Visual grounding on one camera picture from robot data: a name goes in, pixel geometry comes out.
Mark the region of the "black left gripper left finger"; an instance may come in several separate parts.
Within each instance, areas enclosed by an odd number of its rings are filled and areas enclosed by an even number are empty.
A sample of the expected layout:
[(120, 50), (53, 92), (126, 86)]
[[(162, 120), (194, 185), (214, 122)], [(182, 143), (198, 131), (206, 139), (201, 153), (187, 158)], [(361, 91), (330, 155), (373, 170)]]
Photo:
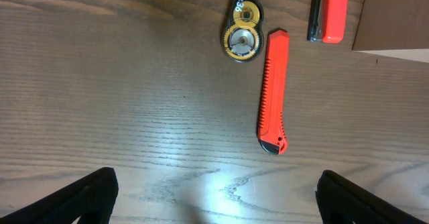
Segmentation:
[(108, 224), (118, 192), (114, 169), (104, 167), (2, 217), (1, 224)]

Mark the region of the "cardboard box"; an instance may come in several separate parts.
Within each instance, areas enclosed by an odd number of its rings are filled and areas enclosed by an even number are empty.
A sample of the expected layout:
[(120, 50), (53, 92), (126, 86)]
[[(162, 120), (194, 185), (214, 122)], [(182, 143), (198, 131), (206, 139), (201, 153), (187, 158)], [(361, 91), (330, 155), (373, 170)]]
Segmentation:
[(428, 62), (428, 0), (364, 0), (356, 52)]

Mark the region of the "orange utility knife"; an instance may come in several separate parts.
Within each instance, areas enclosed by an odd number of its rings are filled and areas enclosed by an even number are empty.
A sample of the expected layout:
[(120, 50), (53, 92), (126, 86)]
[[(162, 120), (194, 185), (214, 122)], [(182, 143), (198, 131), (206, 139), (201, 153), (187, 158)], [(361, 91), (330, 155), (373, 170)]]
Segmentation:
[(259, 106), (257, 138), (268, 153), (280, 155), (288, 147), (283, 122), (284, 92), (290, 37), (276, 29), (268, 35)]

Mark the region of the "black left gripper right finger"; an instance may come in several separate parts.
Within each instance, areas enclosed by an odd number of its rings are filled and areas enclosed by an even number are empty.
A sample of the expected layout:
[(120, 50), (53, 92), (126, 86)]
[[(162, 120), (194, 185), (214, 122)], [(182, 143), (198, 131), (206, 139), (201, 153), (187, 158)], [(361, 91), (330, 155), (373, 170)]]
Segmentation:
[(426, 224), (332, 170), (322, 172), (316, 202), (324, 224)]

